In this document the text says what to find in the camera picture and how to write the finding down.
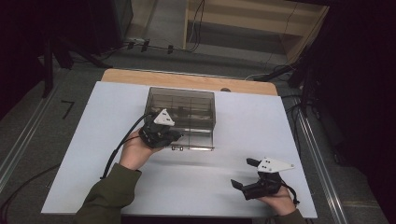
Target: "white table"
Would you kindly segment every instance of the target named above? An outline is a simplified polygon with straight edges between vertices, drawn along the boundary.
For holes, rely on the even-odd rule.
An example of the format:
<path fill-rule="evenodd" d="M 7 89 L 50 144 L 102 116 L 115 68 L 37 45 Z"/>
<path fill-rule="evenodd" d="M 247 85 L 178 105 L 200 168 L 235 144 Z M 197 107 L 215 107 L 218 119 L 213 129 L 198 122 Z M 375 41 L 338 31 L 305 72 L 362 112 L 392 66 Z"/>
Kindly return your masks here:
<path fill-rule="evenodd" d="M 149 86 L 97 82 L 43 206 L 45 214 L 75 214 L 102 175 L 108 157 L 144 113 Z M 280 97 L 214 91 L 214 151 L 153 155 L 141 169 L 134 202 L 123 214 L 182 217 L 268 217 L 271 209 L 246 201 L 230 179 L 257 181 L 246 158 L 271 157 L 294 164 L 281 173 L 301 202 L 304 217 L 317 217 Z"/>

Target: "metal frame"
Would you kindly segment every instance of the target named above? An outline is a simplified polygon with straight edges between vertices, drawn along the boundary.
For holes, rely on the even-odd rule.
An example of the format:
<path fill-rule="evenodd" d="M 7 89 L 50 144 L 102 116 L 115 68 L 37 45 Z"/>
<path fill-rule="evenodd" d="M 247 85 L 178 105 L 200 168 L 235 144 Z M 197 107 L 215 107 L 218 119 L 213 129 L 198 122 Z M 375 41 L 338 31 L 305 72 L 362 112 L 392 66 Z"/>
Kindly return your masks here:
<path fill-rule="evenodd" d="M 23 128 L 20 136 L 15 142 L 12 149 L 8 152 L 6 158 L 0 166 L 0 193 L 3 191 L 6 183 L 11 178 L 12 172 L 18 165 L 25 149 L 30 143 L 35 131 L 40 124 L 41 120 L 44 118 L 45 113 L 49 107 L 49 104 L 55 95 L 58 87 L 64 81 L 63 78 L 55 85 L 52 91 L 49 92 L 47 98 L 42 98 L 35 109 L 32 117 L 30 117 L 29 121 L 26 123 Z"/>
<path fill-rule="evenodd" d="M 294 99 L 294 103 L 300 103 L 299 100 Z M 301 113 L 299 113 L 299 120 L 301 123 L 301 128 L 304 133 L 306 143 L 308 144 L 309 152 L 311 153 L 312 159 L 314 161 L 315 167 L 318 172 L 320 183 L 323 187 L 323 191 L 326 195 L 327 203 L 329 204 L 330 210 L 332 212 L 332 217 L 336 224 L 347 224 L 347 216 L 344 212 L 341 201 L 338 198 L 337 191 L 332 183 L 332 178 L 326 168 L 320 149 L 315 139 L 314 133 L 312 132 L 309 121 Z"/>

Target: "black cable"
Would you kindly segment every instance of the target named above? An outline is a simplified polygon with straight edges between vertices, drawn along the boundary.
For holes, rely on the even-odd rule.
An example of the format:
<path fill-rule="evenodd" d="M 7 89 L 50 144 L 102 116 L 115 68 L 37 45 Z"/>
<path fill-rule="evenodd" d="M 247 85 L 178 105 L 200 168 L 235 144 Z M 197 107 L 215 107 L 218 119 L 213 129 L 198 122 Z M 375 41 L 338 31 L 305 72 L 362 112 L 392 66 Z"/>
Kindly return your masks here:
<path fill-rule="evenodd" d="M 300 202 L 297 200 L 297 193 L 296 193 L 296 191 L 295 191 L 291 186 L 287 185 L 286 182 L 283 181 L 283 180 L 282 180 L 281 185 L 282 185 L 283 187 L 287 188 L 288 190 L 290 190 L 291 194 L 293 195 L 293 203 L 294 203 L 295 205 L 299 204 Z"/>
<path fill-rule="evenodd" d="M 278 67 L 280 67 L 280 66 L 282 66 L 282 67 L 286 67 L 286 66 L 288 66 L 288 65 L 285 65 L 285 64 L 279 64 L 279 65 L 277 65 L 277 66 L 275 66 L 275 67 L 274 67 L 274 69 L 273 69 L 273 72 L 275 72 L 275 71 L 276 71 L 276 69 L 277 69 Z"/>
<path fill-rule="evenodd" d="M 26 187 L 30 182 L 32 182 L 33 180 L 39 178 L 40 176 L 46 174 L 47 172 L 54 170 L 56 168 L 58 168 L 59 166 L 61 166 L 61 164 L 56 164 L 52 167 L 50 167 L 49 169 L 39 173 L 38 175 L 33 176 L 32 178 L 28 179 L 27 181 L 25 181 L 19 188 L 17 188 L 9 197 L 8 199 L 1 205 L 0 211 L 0 223 L 1 224 L 7 224 L 7 214 L 8 214 L 8 208 L 11 206 L 12 201 L 17 197 L 18 193 L 24 188 Z"/>
<path fill-rule="evenodd" d="M 195 39 L 195 44 L 194 44 L 194 47 L 192 47 L 191 52 L 193 52 L 193 51 L 195 51 L 196 49 L 198 49 L 199 45 L 201 44 L 201 27 L 202 27 L 202 17 L 204 16 L 205 0 L 202 0 L 202 1 L 201 1 L 200 6 L 202 6 L 202 9 L 201 9 L 201 19 L 200 19 L 200 21 L 199 21 L 199 29 L 198 29 L 198 32 L 196 32 L 196 26 L 194 26 L 195 37 L 196 37 L 197 39 Z M 198 8 L 197 8 L 197 11 L 195 12 L 194 19 L 195 19 L 195 17 L 196 17 L 196 14 L 197 14 L 199 8 L 200 8 L 200 7 L 198 7 Z"/>
<path fill-rule="evenodd" d="M 323 10 L 322 14 L 320 15 L 319 19 L 317 20 L 317 22 L 315 23 L 314 27 L 312 28 L 311 32 L 309 33 L 308 37 L 306 38 L 306 40 L 304 41 L 304 43 L 302 44 L 302 46 L 305 46 L 305 44 L 308 42 L 309 38 L 311 37 L 311 35 L 314 33 L 314 30 L 317 28 L 319 22 L 321 21 L 322 17 L 324 16 L 326 10 Z M 294 59 L 296 56 L 300 55 L 300 53 L 304 50 L 304 48 L 300 49 L 296 54 L 294 54 L 287 62 L 285 62 L 283 65 L 287 65 L 287 63 L 289 61 L 291 61 L 292 59 Z"/>
<path fill-rule="evenodd" d="M 129 139 L 125 140 L 122 144 L 125 144 L 125 143 L 131 141 L 132 139 L 136 139 L 136 138 L 138 138 L 138 137 L 140 137 L 140 135 L 139 135 L 139 136 L 132 137 L 132 138 L 129 138 Z"/>
<path fill-rule="evenodd" d="M 102 58 L 102 59 L 98 59 L 98 60 L 102 62 L 102 61 L 108 59 L 108 58 L 109 58 L 111 55 L 113 55 L 115 52 L 120 51 L 120 50 L 122 50 L 122 49 L 125 49 L 126 47 L 127 47 L 127 46 L 122 46 L 122 47 L 119 48 L 119 49 L 113 49 L 113 50 L 111 50 L 111 51 L 105 52 L 104 54 L 107 54 L 107 56 L 104 57 L 104 58 Z M 75 57 L 72 57 L 72 59 L 73 59 L 73 61 L 77 60 L 75 63 L 90 63 L 90 61 L 88 61 L 88 60 L 82 60 L 82 59 L 75 58 Z"/>
<path fill-rule="evenodd" d="M 283 36 L 285 36 L 285 33 L 286 33 L 286 31 L 288 30 L 290 17 L 294 14 L 294 11 L 296 10 L 297 5 L 298 5 L 298 3 L 296 3 L 296 5 L 294 6 L 293 11 L 290 13 L 290 15 L 289 15 L 289 17 L 288 17 L 288 19 L 287 19 L 287 21 L 286 21 L 286 27 L 285 27 L 285 31 L 284 31 L 283 34 L 282 34 L 282 38 L 283 38 Z M 270 57 L 268 58 L 267 62 L 265 62 L 264 69 L 263 69 L 262 71 L 265 72 L 265 68 L 267 68 L 267 64 L 268 64 L 268 62 L 271 60 L 271 58 L 272 58 L 272 56 L 273 56 L 273 54 L 274 54 L 275 49 L 276 49 L 276 47 L 273 47 L 273 49 L 271 50 Z"/>
<path fill-rule="evenodd" d="M 296 117 L 293 116 L 293 112 L 294 109 L 297 108 L 297 113 L 296 113 Z M 294 107 L 291 110 L 291 119 L 293 120 L 294 123 L 294 133 L 293 133 L 293 138 L 294 141 L 296 141 L 296 145 L 297 145 L 297 151 L 298 151 L 298 156 L 301 158 L 301 144 L 300 144 L 300 137 L 298 135 L 298 131 L 297 131 L 297 120 L 298 120 L 298 115 L 300 114 L 300 107 Z"/>
<path fill-rule="evenodd" d="M 289 98 L 289 97 L 302 97 L 302 95 L 293 94 L 293 95 L 280 96 L 280 98 L 282 98 L 282 99 Z"/>
<path fill-rule="evenodd" d="M 301 105 L 301 103 L 299 103 L 299 104 L 297 104 L 297 105 L 293 105 L 293 106 L 289 107 L 288 109 L 286 109 L 285 111 L 286 111 L 286 113 L 288 114 L 293 108 L 295 108 L 295 107 L 297 107 L 297 106 L 300 106 L 300 105 Z"/>
<path fill-rule="evenodd" d="M 134 128 L 136 128 L 137 124 L 140 123 L 140 121 L 142 121 L 142 119 L 144 119 L 145 117 L 149 116 L 149 115 L 154 115 L 155 113 L 148 113 L 143 115 L 142 117 L 140 117 L 140 119 L 137 120 L 137 122 L 132 126 L 132 128 L 128 131 L 127 134 L 125 134 L 125 136 L 122 138 L 122 140 L 120 141 L 119 145 L 117 146 L 116 149 L 114 149 L 114 151 L 111 153 L 110 158 L 108 158 L 108 162 L 105 168 L 105 171 L 103 172 L 103 176 L 100 177 L 101 179 L 105 179 L 107 177 L 107 173 L 108 173 L 108 169 L 110 168 L 111 163 L 114 161 L 114 158 L 116 157 L 117 153 L 119 152 L 120 148 L 122 147 L 122 145 L 129 141 L 132 140 L 131 139 L 127 139 L 129 134 L 134 130 Z"/>
<path fill-rule="evenodd" d="M 285 74 L 285 75 L 288 75 L 288 78 L 291 77 L 291 73 L 287 73 L 287 74 Z M 279 81 L 288 81 L 288 79 L 282 79 L 282 78 L 280 78 L 280 77 L 277 77 L 277 80 L 279 80 Z"/>
<path fill-rule="evenodd" d="M 202 0 L 198 8 L 195 10 L 195 15 L 194 15 L 194 20 L 196 20 L 196 16 L 198 15 L 199 9 L 201 9 L 201 19 L 199 22 L 199 28 L 198 31 L 196 30 L 196 26 L 194 25 L 194 34 L 195 34 L 195 43 L 194 46 L 191 49 L 172 49 L 174 51 L 181 51 L 181 52 L 189 52 L 192 53 L 196 51 L 201 43 L 201 26 L 202 26 L 202 17 L 204 16 L 204 9 L 205 9 L 205 0 Z M 142 45 L 142 44 L 136 44 L 135 46 L 138 47 L 146 47 L 149 49 L 163 49 L 163 50 L 169 50 L 168 48 L 162 48 L 162 47 L 157 47 L 157 46 L 152 46 L 152 45 Z"/>

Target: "transparent plastic box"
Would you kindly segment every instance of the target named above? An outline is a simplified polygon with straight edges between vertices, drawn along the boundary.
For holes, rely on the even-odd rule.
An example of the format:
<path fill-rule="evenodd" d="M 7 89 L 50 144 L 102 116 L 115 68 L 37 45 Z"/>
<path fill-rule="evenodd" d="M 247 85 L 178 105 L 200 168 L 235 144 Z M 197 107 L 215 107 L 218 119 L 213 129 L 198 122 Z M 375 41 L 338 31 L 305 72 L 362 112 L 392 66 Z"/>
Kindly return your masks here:
<path fill-rule="evenodd" d="M 172 130 L 184 134 L 171 145 L 173 150 L 213 150 L 216 124 L 215 94 L 151 87 L 145 114 L 166 109 L 175 122 Z"/>

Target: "cable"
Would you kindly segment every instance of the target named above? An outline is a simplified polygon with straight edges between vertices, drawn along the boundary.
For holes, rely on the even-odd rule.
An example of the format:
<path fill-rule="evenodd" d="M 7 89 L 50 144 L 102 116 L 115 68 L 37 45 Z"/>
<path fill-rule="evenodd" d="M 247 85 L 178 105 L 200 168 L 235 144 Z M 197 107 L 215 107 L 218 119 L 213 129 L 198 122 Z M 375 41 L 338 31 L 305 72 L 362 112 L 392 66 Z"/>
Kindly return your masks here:
<path fill-rule="evenodd" d="M 288 190 L 290 190 L 291 194 L 293 195 L 293 203 L 295 205 L 299 204 L 300 202 L 297 200 L 297 193 L 296 191 L 289 185 L 286 184 L 286 182 L 284 180 L 282 180 L 281 185 L 285 188 L 287 188 Z"/>
<path fill-rule="evenodd" d="M 297 106 L 295 107 L 297 108 L 297 114 L 296 117 L 293 116 L 293 112 L 294 112 L 294 108 L 291 110 L 291 118 L 294 122 L 294 133 L 293 133 L 293 138 L 294 141 L 297 141 L 297 151 L 298 151 L 298 156 L 301 158 L 301 144 L 300 144 L 300 137 L 298 135 L 298 131 L 297 131 L 297 120 L 298 120 L 298 115 L 300 114 L 300 107 Z"/>
<path fill-rule="evenodd" d="M 194 35 L 194 28 L 195 28 L 195 18 L 194 18 L 194 22 L 192 23 L 192 27 L 191 27 L 191 35 L 190 35 L 189 42 L 188 42 L 189 44 L 192 40 L 192 36 Z"/>
<path fill-rule="evenodd" d="M 279 66 L 284 66 L 284 67 L 287 67 L 287 66 L 288 66 L 288 67 L 290 67 L 291 69 L 293 69 L 294 71 L 296 70 L 296 69 L 293 68 L 290 64 L 279 64 L 279 65 L 277 65 L 277 66 L 274 67 L 273 72 L 275 72 L 276 69 L 277 69 Z"/>
<path fill-rule="evenodd" d="M 247 76 L 244 80 L 246 81 L 246 80 L 248 80 L 248 78 L 250 78 L 250 77 L 267 76 L 267 75 L 269 75 L 269 74 L 267 74 L 267 73 L 253 74 L 253 75 Z"/>
<path fill-rule="evenodd" d="M 0 223 L 1 224 L 7 224 L 7 214 L 8 214 L 8 208 L 11 206 L 12 201 L 17 197 L 18 193 L 24 188 L 26 187 L 30 182 L 32 182 L 33 180 L 39 178 L 40 176 L 48 173 L 49 171 L 52 171 L 58 167 L 60 167 L 61 164 L 56 164 L 52 167 L 50 167 L 49 169 L 39 173 L 38 175 L 33 176 L 32 178 L 28 179 L 27 181 L 25 181 L 19 188 L 17 188 L 9 197 L 8 199 L 1 205 L 0 211 Z"/>
<path fill-rule="evenodd" d="M 174 43 L 172 43 L 172 42 L 170 42 L 169 40 L 164 39 L 164 38 L 154 38 L 154 39 L 150 39 L 150 40 L 162 40 L 162 41 L 167 42 L 168 44 L 171 44 L 172 46 L 174 46 L 174 47 L 177 48 L 177 49 L 184 50 L 182 47 L 180 47 L 180 46 L 178 46 L 178 45 L 175 45 Z"/>
<path fill-rule="evenodd" d="M 198 15 L 198 12 L 199 12 L 199 9 L 200 9 L 200 8 L 202 8 L 202 9 L 201 9 L 201 19 L 200 19 L 200 22 L 199 22 L 199 28 L 198 28 L 198 32 L 197 32 L 196 26 L 195 26 L 195 21 L 196 21 L 196 16 Z M 182 49 L 182 48 L 180 48 L 180 47 L 178 47 L 178 46 L 175 46 L 175 45 L 172 44 L 170 41 L 168 41 L 168 40 L 166 40 L 166 39 L 163 39 L 163 40 L 165 40 L 166 42 L 172 44 L 172 46 L 175 46 L 175 47 L 176 47 L 176 49 L 172 49 L 172 50 L 192 53 L 192 52 L 194 52 L 194 51 L 196 51 L 196 50 L 198 49 L 198 47 L 199 47 L 199 45 L 200 45 L 200 43 L 201 43 L 201 26 L 202 26 L 202 18 L 203 18 L 203 16 L 204 16 L 204 9 L 205 9 L 205 0 L 202 0 L 201 3 L 200 3 L 200 5 L 198 6 L 198 8 L 197 8 L 196 11 L 195 11 L 195 15 L 194 15 L 194 25 L 192 26 L 193 32 L 191 32 L 191 35 L 192 35 L 192 34 L 195 34 L 195 43 L 194 43 L 194 46 L 193 46 L 191 49 Z M 136 44 L 135 46 L 141 46 L 141 47 L 150 48 L 150 49 L 164 49 L 164 50 L 169 50 L 168 48 L 156 47 L 156 46 L 151 46 L 151 45 Z"/>
<path fill-rule="evenodd" d="M 286 27 L 285 27 L 285 31 L 284 31 L 283 34 L 282 34 L 281 41 L 282 41 L 283 37 L 285 36 L 286 31 L 288 30 L 290 17 L 294 14 L 294 11 L 296 10 L 297 5 L 298 5 L 298 3 L 296 3 L 296 4 L 294 5 L 294 9 L 293 9 L 293 11 L 290 13 L 290 15 L 289 15 L 289 17 L 288 17 L 288 19 L 287 19 L 287 21 L 286 21 Z M 273 49 L 271 50 L 270 57 L 268 58 L 267 62 L 265 62 L 263 71 L 265 71 L 265 69 L 267 68 L 267 64 L 268 64 L 268 62 L 271 60 L 272 56 L 274 55 L 275 49 L 276 49 L 276 47 L 273 47 Z"/>
<path fill-rule="evenodd" d="M 140 135 L 139 135 L 139 136 L 132 137 L 132 138 L 129 138 L 129 139 L 127 139 L 127 140 L 123 141 L 123 143 L 122 143 L 122 144 L 125 144 L 125 143 L 127 143 L 127 142 L 131 141 L 132 139 L 136 139 L 136 138 L 138 138 L 138 137 L 140 137 Z"/>
<path fill-rule="evenodd" d="M 155 114 L 155 113 L 148 113 L 148 114 L 145 114 L 145 115 L 143 115 L 142 117 L 140 117 L 140 119 L 138 119 L 138 120 L 134 123 L 134 125 L 133 125 L 132 128 L 128 131 L 128 133 L 125 134 L 125 136 L 122 138 L 122 140 L 120 141 L 120 143 L 119 143 L 119 145 L 117 146 L 117 148 L 114 149 L 113 153 L 111 153 L 110 158 L 108 158 L 108 162 L 107 162 L 105 171 L 103 172 L 103 176 L 100 177 L 101 179 L 105 179 L 105 178 L 107 177 L 108 169 L 110 168 L 111 163 L 114 161 L 114 158 L 116 157 L 117 153 L 119 152 L 121 146 L 122 146 L 125 142 L 127 142 L 127 141 L 133 139 L 133 138 L 127 139 L 128 136 L 129 136 L 129 134 L 134 130 L 134 128 L 136 128 L 137 124 L 139 124 L 140 121 L 142 121 L 142 119 L 144 119 L 145 117 L 147 117 L 147 116 L 149 116 L 149 115 L 153 115 L 153 114 Z"/>
<path fill-rule="evenodd" d="M 295 107 L 297 107 L 297 106 L 300 106 L 300 104 L 301 103 L 299 103 L 299 104 L 297 104 L 297 105 L 293 105 L 293 106 L 291 106 L 291 107 L 289 107 L 288 109 L 286 109 L 285 111 L 286 111 L 286 113 L 288 114 L 293 108 L 295 108 Z"/>
<path fill-rule="evenodd" d="M 288 81 L 289 78 L 291 77 L 292 73 L 285 73 L 283 75 L 287 75 L 288 77 L 286 79 L 282 79 L 280 77 L 277 77 L 276 79 L 279 80 L 279 81 Z"/>
<path fill-rule="evenodd" d="M 107 56 L 106 56 L 105 58 L 98 59 L 98 60 L 102 62 L 102 61 L 108 59 L 108 58 L 109 58 L 111 55 L 113 55 L 115 52 L 120 51 L 120 50 L 122 50 L 122 49 L 127 49 L 127 46 L 122 46 L 122 47 L 119 48 L 119 49 L 113 49 L 113 50 L 110 50 L 110 51 L 108 51 L 108 52 L 105 52 L 105 53 L 103 53 L 103 54 L 107 54 Z M 82 60 L 82 59 L 75 58 L 75 57 L 72 57 L 72 59 L 73 59 L 73 60 L 78 60 L 78 61 L 75 62 L 75 63 L 89 63 L 89 62 L 90 62 L 90 61 L 88 61 L 88 60 Z"/>
<path fill-rule="evenodd" d="M 309 38 L 311 37 L 311 35 L 314 33 L 314 30 L 317 28 L 319 22 L 321 21 L 321 19 L 323 18 L 324 14 L 325 14 L 326 10 L 323 10 L 322 14 L 320 15 L 319 19 L 317 20 L 317 22 L 315 23 L 314 27 L 312 28 L 311 32 L 309 33 L 308 37 L 306 38 L 306 40 L 304 41 L 304 43 L 302 44 L 302 46 L 305 46 L 305 44 L 308 42 Z M 294 54 L 290 59 L 288 59 L 284 64 L 281 65 L 289 65 L 287 64 L 288 62 L 290 62 L 291 60 L 293 60 L 296 56 L 299 56 L 300 53 L 304 50 L 304 48 L 301 48 L 296 54 Z"/>
<path fill-rule="evenodd" d="M 285 98 L 289 98 L 289 97 L 302 97 L 302 95 L 293 94 L 293 95 L 281 96 L 280 98 L 285 99 Z"/>

